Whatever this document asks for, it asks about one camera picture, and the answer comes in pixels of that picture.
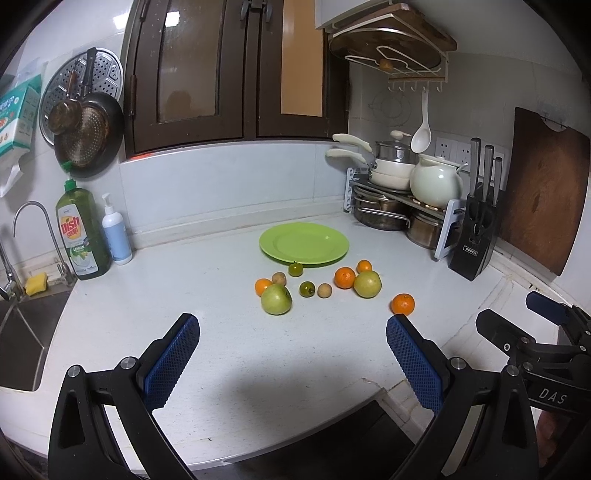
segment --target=kitchen sink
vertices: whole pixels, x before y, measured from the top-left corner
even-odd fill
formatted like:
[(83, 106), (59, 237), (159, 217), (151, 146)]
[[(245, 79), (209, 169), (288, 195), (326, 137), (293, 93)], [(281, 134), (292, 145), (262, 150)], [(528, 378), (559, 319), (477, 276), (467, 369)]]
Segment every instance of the kitchen sink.
[(58, 284), (20, 303), (0, 301), (1, 386), (39, 388), (47, 351), (71, 292), (72, 287)]

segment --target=small green fruit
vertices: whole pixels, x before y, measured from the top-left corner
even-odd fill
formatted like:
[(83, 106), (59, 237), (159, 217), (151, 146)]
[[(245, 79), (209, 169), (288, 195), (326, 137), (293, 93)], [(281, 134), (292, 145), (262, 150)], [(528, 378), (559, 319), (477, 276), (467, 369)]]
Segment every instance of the small green fruit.
[(271, 315), (283, 315), (291, 308), (291, 294), (283, 285), (269, 285), (261, 295), (261, 306)]
[(313, 297), (316, 287), (311, 281), (305, 281), (300, 285), (300, 295), (305, 298)]
[(304, 265), (301, 263), (292, 263), (287, 271), (290, 273), (292, 277), (299, 277), (304, 272)]

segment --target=screw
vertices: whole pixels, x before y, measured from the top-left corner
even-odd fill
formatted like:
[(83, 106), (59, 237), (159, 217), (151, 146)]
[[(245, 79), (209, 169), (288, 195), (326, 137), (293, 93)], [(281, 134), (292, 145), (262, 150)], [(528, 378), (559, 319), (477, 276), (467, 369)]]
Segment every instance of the screw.
[(515, 365), (507, 365), (507, 373), (512, 377), (516, 377), (519, 375), (519, 369)]
[(128, 356), (121, 361), (120, 365), (123, 370), (129, 370), (130, 368), (134, 367), (135, 358), (133, 358), (132, 356)]
[(74, 378), (77, 377), (80, 373), (80, 367), (78, 365), (74, 365), (68, 369), (68, 377)]
[(466, 368), (466, 361), (463, 358), (455, 356), (450, 360), (450, 363), (453, 368), (456, 370), (464, 370)]

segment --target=white countertop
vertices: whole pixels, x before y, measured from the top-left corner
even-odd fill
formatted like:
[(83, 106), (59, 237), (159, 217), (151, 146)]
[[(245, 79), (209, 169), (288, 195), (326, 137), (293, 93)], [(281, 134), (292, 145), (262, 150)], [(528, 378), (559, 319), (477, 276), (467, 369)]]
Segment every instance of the white countertop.
[[(309, 219), (336, 228), (350, 241), (334, 265), (288, 276), (291, 311), (264, 313), (254, 292), (257, 278), (287, 272), (267, 258), (258, 226), (138, 251), (128, 265), (101, 278), (79, 281), (50, 346), (35, 392), (0, 388), (0, 426), (13, 441), (47, 455), (51, 421), (66, 370), (111, 369), (140, 356), (183, 312), (193, 313), (201, 340), (166, 406), (154, 417), (193, 469), (245, 458), (304, 436), (404, 379), (386, 343), (390, 300), (410, 293), (410, 320), (421, 334), (474, 368), (500, 369), (501, 352), (475, 334), (478, 311), (491, 307), (552, 342), (556, 327), (525, 307), (527, 291), (488, 267), (469, 282), (434, 262), (401, 232), (381, 232), (352, 215)], [(329, 299), (302, 298), (304, 280), (332, 282), (341, 266), (366, 258), (383, 288), (374, 299), (334, 289)], [(108, 407), (121, 450), (135, 472), (143, 468), (113, 407)]]

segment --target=knife block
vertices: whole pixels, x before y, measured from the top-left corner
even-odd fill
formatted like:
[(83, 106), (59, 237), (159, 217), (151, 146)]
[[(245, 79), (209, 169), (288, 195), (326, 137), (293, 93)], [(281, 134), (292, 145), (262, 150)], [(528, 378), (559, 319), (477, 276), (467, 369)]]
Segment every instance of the knife block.
[[(503, 192), (499, 192), (497, 205), (492, 206), (492, 203), (478, 200), (482, 198), (482, 188), (480, 184), (473, 197), (468, 195), (462, 233), (449, 264), (449, 268), (470, 281), (488, 265), (499, 233)], [(492, 195), (493, 189), (490, 188), (488, 198)]]

